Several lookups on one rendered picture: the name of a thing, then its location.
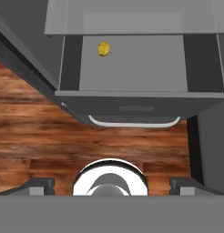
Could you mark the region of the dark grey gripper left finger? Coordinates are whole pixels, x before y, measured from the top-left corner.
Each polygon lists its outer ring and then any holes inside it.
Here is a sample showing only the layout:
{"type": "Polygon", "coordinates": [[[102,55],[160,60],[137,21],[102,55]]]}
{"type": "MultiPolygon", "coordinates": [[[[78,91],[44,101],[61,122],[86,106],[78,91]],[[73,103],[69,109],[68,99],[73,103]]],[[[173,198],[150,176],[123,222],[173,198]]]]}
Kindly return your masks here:
{"type": "Polygon", "coordinates": [[[32,177],[20,187],[14,187],[0,192],[2,195],[21,195],[21,196],[53,196],[55,180],[51,177],[32,177]]]}

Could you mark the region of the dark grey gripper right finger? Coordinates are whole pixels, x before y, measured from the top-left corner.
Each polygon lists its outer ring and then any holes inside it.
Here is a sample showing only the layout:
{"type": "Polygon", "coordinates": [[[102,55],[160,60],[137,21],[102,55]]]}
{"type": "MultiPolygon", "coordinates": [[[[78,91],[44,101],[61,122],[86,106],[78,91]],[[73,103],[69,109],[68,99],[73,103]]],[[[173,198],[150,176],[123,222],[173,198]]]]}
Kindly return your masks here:
{"type": "Polygon", "coordinates": [[[191,177],[172,177],[169,180],[169,185],[169,194],[173,196],[224,196],[224,192],[213,188],[204,187],[191,177]]]}

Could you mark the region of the grey fridge drawer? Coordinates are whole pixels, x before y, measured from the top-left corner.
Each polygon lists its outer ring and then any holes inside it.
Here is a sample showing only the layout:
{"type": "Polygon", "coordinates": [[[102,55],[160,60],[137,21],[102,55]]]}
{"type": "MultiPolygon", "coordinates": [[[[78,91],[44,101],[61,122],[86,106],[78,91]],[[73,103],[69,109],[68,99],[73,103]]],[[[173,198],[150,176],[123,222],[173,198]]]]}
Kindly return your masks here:
{"type": "Polygon", "coordinates": [[[224,102],[219,37],[68,36],[56,96],[75,115],[104,122],[195,116],[224,102]],[[102,41],[107,56],[97,52],[102,41]]]}

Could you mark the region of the dark grey fridge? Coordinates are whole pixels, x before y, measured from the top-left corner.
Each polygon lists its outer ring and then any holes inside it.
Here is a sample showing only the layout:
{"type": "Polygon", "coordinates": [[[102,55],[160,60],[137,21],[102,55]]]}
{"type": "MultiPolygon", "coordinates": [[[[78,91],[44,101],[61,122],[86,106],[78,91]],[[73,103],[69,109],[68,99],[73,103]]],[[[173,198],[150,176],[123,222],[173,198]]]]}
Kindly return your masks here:
{"type": "MultiPolygon", "coordinates": [[[[0,61],[71,116],[96,126],[88,117],[75,115],[56,96],[65,40],[73,35],[45,34],[47,4],[48,0],[0,0],[0,61]]],[[[224,74],[224,34],[214,35],[219,37],[224,74]]],[[[154,117],[141,123],[173,120],[154,117]]],[[[180,121],[188,126],[190,177],[224,192],[224,102],[180,121]]]]}

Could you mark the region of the grey fridge shelf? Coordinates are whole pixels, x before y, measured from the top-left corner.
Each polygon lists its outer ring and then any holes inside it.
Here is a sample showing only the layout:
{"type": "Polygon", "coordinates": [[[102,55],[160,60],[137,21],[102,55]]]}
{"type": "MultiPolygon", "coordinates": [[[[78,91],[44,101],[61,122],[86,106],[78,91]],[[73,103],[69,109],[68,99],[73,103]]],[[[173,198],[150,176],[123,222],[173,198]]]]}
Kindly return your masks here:
{"type": "Polygon", "coordinates": [[[45,34],[224,34],[224,0],[48,0],[45,34]]]}

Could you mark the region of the white and black round object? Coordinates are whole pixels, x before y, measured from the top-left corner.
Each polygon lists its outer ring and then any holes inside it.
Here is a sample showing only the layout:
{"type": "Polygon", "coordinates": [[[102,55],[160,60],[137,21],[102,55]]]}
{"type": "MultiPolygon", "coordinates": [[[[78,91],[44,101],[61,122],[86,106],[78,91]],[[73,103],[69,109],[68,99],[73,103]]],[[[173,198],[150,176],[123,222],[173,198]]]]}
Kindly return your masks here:
{"type": "Polygon", "coordinates": [[[73,196],[147,196],[143,172],[123,159],[104,158],[86,165],[76,176],[73,196]]]}

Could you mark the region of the yellow lemon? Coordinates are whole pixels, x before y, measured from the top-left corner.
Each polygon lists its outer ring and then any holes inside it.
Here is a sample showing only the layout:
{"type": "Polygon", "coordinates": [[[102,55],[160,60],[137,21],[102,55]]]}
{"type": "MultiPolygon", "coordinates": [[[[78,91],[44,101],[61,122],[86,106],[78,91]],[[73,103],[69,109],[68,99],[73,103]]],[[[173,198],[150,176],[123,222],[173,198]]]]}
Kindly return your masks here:
{"type": "Polygon", "coordinates": [[[97,52],[100,56],[107,56],[110,53],[109,42],[102,41],[97,47],[97,52]]]}

